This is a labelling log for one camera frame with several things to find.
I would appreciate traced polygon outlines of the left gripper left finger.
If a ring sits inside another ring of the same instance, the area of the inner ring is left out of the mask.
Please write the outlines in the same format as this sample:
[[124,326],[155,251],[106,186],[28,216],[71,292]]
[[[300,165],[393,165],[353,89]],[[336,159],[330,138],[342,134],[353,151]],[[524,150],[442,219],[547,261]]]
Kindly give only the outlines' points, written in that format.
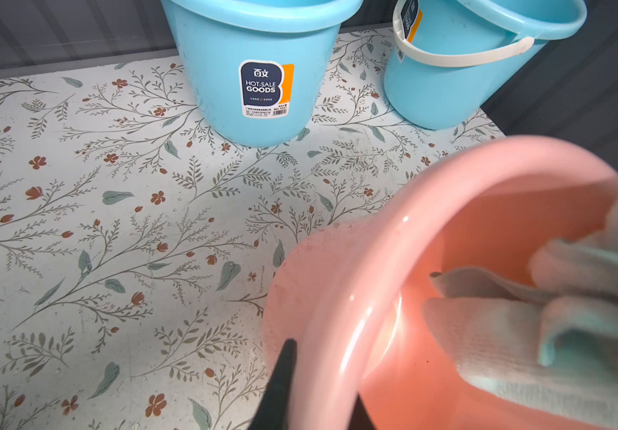
[[288,406],[296,367],[297,342],[284,342],[249,430],[287,430]]

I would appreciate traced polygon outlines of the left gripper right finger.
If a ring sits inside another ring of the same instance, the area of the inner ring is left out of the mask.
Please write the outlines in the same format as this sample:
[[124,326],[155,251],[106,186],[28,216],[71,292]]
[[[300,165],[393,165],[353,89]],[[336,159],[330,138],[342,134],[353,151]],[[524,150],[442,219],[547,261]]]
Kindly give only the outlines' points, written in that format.
[[352,417],[350,420],[350,430],[375,430],[375,426],[369,417],[362,398],[357,396]]

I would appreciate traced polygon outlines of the pink plastic bucket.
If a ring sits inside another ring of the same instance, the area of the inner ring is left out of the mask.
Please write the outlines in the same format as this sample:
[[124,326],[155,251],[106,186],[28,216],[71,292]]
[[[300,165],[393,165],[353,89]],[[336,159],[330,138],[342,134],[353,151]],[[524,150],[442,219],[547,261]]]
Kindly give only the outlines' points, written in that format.
[[551,238],[601,229],[618,173],[577,145],[514,136],[430,166],[376,214],[305,238],[277,271],[263,343],[297,342],[289,429],[348,429],[357,396],[378,429],[577,429],[466,383],[432,337],[429,276],[480,266],[527,282]]

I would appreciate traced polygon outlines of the light green cloth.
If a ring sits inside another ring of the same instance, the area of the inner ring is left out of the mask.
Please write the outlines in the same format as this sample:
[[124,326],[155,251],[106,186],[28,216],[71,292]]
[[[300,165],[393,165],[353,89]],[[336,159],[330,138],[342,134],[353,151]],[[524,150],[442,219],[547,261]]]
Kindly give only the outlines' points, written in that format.
[[432,273],[432,336],[473,387],[618,429],[618,201],[603,229],[549,241],[528,269],[528,285],[481,267]]

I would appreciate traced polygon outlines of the blue bucket with label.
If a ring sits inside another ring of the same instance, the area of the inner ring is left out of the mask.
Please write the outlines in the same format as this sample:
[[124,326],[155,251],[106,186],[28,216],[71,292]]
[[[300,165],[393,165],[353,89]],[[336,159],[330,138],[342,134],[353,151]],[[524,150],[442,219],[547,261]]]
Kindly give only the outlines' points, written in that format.
[[305,129],[340,27],[362,4],[169,0],[162,6],[203,118],[232,143],[266,148]]

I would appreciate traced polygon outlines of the floral patterned table mat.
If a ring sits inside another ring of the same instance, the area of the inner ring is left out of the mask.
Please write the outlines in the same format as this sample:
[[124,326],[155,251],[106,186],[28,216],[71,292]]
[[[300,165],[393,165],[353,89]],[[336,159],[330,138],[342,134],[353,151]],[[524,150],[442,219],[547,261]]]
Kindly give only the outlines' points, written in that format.
[[382,91],[390,30],[337,38],[286,143],[217,134],[178,57],[0,80],[0,429],[244,429],[287,254],[502,136]]

